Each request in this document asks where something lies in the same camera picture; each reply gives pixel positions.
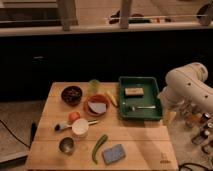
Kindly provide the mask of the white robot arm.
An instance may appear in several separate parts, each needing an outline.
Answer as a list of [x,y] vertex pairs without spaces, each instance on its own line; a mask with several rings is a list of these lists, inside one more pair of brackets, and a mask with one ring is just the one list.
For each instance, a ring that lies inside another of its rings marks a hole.
[[158,94],[162,106],[173,110],[189,100],[213,114],[213,88],[205,84],[207,78],[208,70],[199,62],[170,70],[165,77],[167,86]]

